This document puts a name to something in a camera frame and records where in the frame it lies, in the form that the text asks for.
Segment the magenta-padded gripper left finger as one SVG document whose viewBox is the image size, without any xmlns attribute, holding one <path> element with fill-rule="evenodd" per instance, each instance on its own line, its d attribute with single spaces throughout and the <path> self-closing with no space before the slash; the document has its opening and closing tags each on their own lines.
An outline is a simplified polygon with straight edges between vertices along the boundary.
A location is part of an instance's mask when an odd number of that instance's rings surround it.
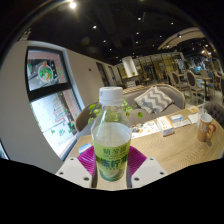
<svg viewBox="0 0 224 224">
<path fill-rule="evenodd" d="M 95 172 L 95 153 L 91 146 L 78 157 L 69 157 L 56 175 L 81 187 L 92 188 Z"/>
</svg>

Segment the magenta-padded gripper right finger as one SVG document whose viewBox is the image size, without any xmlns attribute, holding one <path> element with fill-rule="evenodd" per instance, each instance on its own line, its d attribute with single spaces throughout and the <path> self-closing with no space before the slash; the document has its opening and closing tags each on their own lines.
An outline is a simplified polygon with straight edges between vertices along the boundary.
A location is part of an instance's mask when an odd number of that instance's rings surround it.
<svg viewBox="0 0 224 224">
<path fill-rule="evenodd" d="M 154 157 L 146 157 L 130 147 L 126 173 L 128 188 L 140 188 L 165 176 L 167 172 Z"/>
</svg>

